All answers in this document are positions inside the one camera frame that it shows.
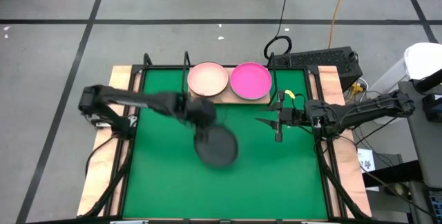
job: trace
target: black keyboard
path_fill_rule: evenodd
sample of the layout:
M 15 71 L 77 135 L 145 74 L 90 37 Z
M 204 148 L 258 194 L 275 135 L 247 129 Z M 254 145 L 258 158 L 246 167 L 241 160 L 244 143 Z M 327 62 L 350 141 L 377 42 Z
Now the black keyboard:
M 428 191 L 428 208 L 437 216 L 438 224 L 442 224 L 442 191 Z

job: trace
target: wooden board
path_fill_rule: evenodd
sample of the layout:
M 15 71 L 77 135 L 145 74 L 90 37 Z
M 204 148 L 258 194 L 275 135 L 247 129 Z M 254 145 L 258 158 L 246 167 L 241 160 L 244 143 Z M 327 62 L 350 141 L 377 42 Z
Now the wooden board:
M 320 81 L 323 88 L 325 101 L 330 104 L 345 104 L 343 92 L 340 87 L 340 81 L 336 67 L 334 66 L 320 66 Z M 128 81 L 131 74 L 131 66 L 114 66 L 112 75 L 110 77 L 110 86 L 115 88 L 127 89 Z M 310 76 L 311 88 L 314 98 L 318 97 L 314 77 Z M 139 83 L 139 77 L 136 77 L 135 84 Z M 123 107 L 114 108 L 119 114 L 123 112 Z M 110 129 L 104 129 L 97 132 L 94 147 L 99 146 L 111 136 Z M 353 140 L 351 131 L 344 131 L 342 136 Z M 81 196 L 78 214 L 86 213 L 93 204 L 102 195 L 102 192 L 109 184 L 113 160 L 115 157 L 116 140 L 109 145 L 100 149 L 92 158 L 89 165 L 88 176 L 84 184 L 83 194 Z M 340 138 L 334 141 L 335 154 L 339 170 L 341 183 L 347 193 L 352 197 L 353 201 L 360 207 L 360 209 L 371 216 L 369 208 L 367 193 L 362 178 L 361 169 L 359 167 L 358 156 L 354 145 L 348 140 Z M 338 201 L 336 197 L 336 190 L 329 183 L 331 203 L 334 210 L 334 216 L 340 216 L 338 211 Z M 114 196 L 119 196 L 120 187 L 115 190 Z M 113 206 L 110 214 L 117 213 L 119 197 L 114 197 Z
M 227 84 L 226 88 L 218 95 L 207 97 L 210 101 L 212 101 L 215 104 L 267 104 L 270 102 L 270 93 L 266 94 L 264 97 L 258 99 L 258 100 L 245 100 L 241 97 L 238 97 L 235 92 L 233 92 L 232 88 L 230 87 L 230 77 L 232 75 L 232 71 L 235 68 L 225 68 L 227 73 L 229 74 L 229 83 Z M 191 88 L 189 87 L 189 92 L 192 97 L 201 97 L 194 93 Z
M 335 66 L 319 67 L 320 83 L 323 88 L 324 100 L 329 104 L 344 105 L 345 100 L 340 87 L 338 71 Z M 312 91 L 316 91 L 316 85 L 311 81 Z M 353 140 L 352 131 L 346 130 L 341 134 L 350 140 Z M 341 185 L 345 191 L 352 197 L 352 200 L 366 215 L 371 216 L 367 192 L 365 191 L 364 180 L 359 167 L 358 154 L 354 144 L 345 138 L 339 138 L 334 141 L 334 151 L 336 154 L 336 163 L 338 165 L 339 177 Z M 330 195 L 334 216 L 340 216 L 336 190 L 329 182 Z M 352 213 L 347 210 L 348 217 L 352 217 Z

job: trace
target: plate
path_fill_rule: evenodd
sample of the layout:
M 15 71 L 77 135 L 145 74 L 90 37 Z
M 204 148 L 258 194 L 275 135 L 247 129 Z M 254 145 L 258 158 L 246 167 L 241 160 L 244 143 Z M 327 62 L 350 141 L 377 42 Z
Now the plate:
M 236 95 L 246 100 L 257 100 L 269 93 L 272 78 L 263 65 L 246 62 L 232 71 L 230 80 Z
M 201 96 L 221 93 L 229 83 L 229 74 L 215 62 L 202 62 L 194 66 L 187 76 L 189 88 Z

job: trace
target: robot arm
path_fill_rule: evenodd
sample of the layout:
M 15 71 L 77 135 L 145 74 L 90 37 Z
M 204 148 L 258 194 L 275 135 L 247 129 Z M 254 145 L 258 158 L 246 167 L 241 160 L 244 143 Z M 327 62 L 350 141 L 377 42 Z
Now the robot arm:
M 131 136 L 131 121 L 119 116 L 108 105 L 119 104 L 152 109 L 155 112 L 188 122 L 203 129 L 216 120 L 215 106 L 204 98 L 191 99 L 183 93 L 161 92 L 152 95 L 115 89 L 110 86 L 87 86 L 83 90 L 78 109 L 83 115 L 97 115 L 108 123 L 121 138 Z
M 406 94 L 393 91 L 360 103 L 341 106 L 320 100 L 308 100 L 304 110 L 283 108 L 283 91 L 278 92 L 278 101 L 267 110 L 277 111 L 278 120 L 258 119 L 276 130 L 276 142 L 282 142 L 282 125 L 313 127 L 323 138 L 334 138 L 349 127 L 385 116 L 406 118 L 415 110 L 414 102 Z

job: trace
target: green mat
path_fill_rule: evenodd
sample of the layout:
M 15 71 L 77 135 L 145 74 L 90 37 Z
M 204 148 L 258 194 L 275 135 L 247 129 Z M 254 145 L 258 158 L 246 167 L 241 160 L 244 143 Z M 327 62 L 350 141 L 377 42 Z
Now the green mat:
M 302 71 L 277 73 L 279 89 L 307 95 Z M 181 70 L 150 70 L 144 92 L 179 91 L 181 76 Z M 326 219 L 312 135 L 285 127 L 284 141 L 275 142 L 275 132 L 254 120 L 276 119 L 263 107 L 217 105 L 218 121 L 239 142 L 238 159 L 225 169 L 198 159 L 191 127 L 141 110 L 123 217 Z

